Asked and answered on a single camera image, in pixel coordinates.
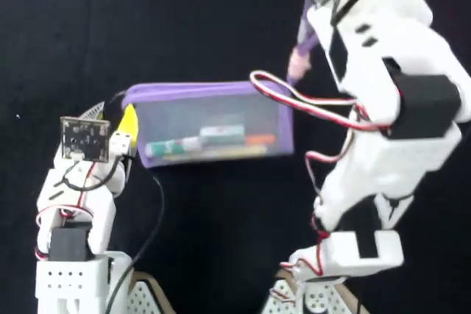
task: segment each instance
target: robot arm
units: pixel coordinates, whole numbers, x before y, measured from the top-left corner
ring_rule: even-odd
[[[348,1],[313,0],[301,28],[316,33],[339,91],[356,99],[350,120],[376,129],[351,128],[348,148],[329,157],[336,166],[316,191],[314,215],[330,233],[281,264],[299,284],[335,283],[401,265],[400,238],[391,228],[424,175],[440,169],[461,140],[456,123],[471,119],[471,78],[430,28],[424,0],[359,0],[334,24],[334,12]],[[292,57],[290,65],[295,62]],[[365,198],[374,199],[380,221],[367,231],[355,228],[363,216],[352,214]]]
[[[92,115],[99,117],[101,108]],[[130,264],[125,253],[107,251],[119,196],[127,182],[124,157],[133,156],[137,121],[126,110],[107,144],[108,161],[62,158],[61,147],[38,198],[40,227],[36,257],[38,314],[103,314],[109,289]],[[113,313],[125,313],[130,274],[113,302]]]

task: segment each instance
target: purple object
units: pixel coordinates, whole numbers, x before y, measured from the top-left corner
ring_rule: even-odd
[[[264,84],[285,93],[273,82]],[[268,155],[290,154],[294,150],[290,109],[262,96],[250,82],[139,84],[127,91],[121,106],[124,109],[128,104],[134,104],[138,114],[138,151],[146,168],[177,163],[147,157],[147,143],[195,136],[198,129],[218,121],[218,116],[234,116],[234,112],[247,123],[246,130],[247,126],[252,130],[247,131],[248,135],[270,133],[277,137]],[[270,131],[256,131],[259,126]]]

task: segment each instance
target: purple pencil case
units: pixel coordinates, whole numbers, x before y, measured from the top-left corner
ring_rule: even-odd
[[[294,150],[290,109],[249,82],[139,84],[127,90],[122,108],[128,104],[138,116],[138,152],[146,168]]]

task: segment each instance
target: red and white wire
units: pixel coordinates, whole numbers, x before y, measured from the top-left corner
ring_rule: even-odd
[[[35,247],[35,257],[38,261],[46,261],[49,258],[47,254],[41,253],[37,247]]]
[[[300,101],[298,99],[293,99],[291,97],[288,97],[287,95],[284,95],[282,93],[279,93],[275,90],[272,90],[271,88],[268,88],[265,86],[260,80],[259,77],[262,79],[268,79],[272,78],[273,76],[270,73],[267,73],[265,71],[261,70],[256,70],[250,73],[250,82],[253,84],[253,86],[259,90],[263,95],[268,96],[271,99],[274,99],[277,102],[280,102],[282,104],[288,105],[290,107],[293,107],[297,110],[302,110],[303,112],[309,113],[311,115],[314,115],[318,118],[322,118],[328,121],[333,121],[341,126],[345,126],[347,128],[355,129],[355,130],[361,130],[361,131],[375,131],[378,129],[385,128],[385,126],[379,126],[371,123],[362,123],[362,122],[357,122],[357,121],[352,121],[347,117],[344,117],[343,115],[331,112],[329,110],[326,110],[321,107],[317,107],[316,105],[313,105],[312,103],[306,103],[305,101]]]
[[[286,294],[281,293],[275,288],[270,288],[270,296],[275,298],[277,301],[280,301],[281,303],[291,303],[296,305],[296,300],[294,298],[289,298]]]
[[[38,212],[38,214],[36,215],[36,224],[38,226],[41,225],[41,216],[42,214],[44,214],[47,210],[50,210],[50,209],[54,209],[54,210],[67,210],[67,211],[71,211],[73,213],[83,213],[87,216],[89,216],[90,218],[93,218],[93,213],[90,211],[90,210],[87,210],[85,209],[84,207],[79,207],[79,206],[76,206],[76,205],[49,205],[48,207],[45,207],[43,208],[41,211]]]
[[[291,86],[286,81],[281,78],[269,73],[268,71],[257,70],[255,71],[256,75],[263,75],[264,79],[272,81],[280,86],[287,88],[293,96],[300,99],[303,102],[318,105],[318,106],[352,106],[357,103],[356,99],[321,99],[317,97],[310,97],[302,94],[296,88]]]

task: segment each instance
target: black table surface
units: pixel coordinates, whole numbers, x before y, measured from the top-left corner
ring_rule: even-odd
[[[435,29],[471,71],[470,0],[428,1]],[[301,7],[302,0],[0,0],[2,313],[35,312],[35,202],[59,117],[139,82],[245,80],[258,68],[283,74]],[[302,89],[334,95],[320,49],[313,65]],[[178,313],[257,313],[277,264],[315,241],[302,152],[334,153],[343,131],[303,114],[294,122],[292,157],[156,171],[165,221],[137,269],[156,277]],[[397,227],[404,265],[352,281],[371,313],[469,304],[470,153],[466,140],[419,187]],[[134,168],[116,206],[111,246],[133,255],[156,221],[157,188]]]

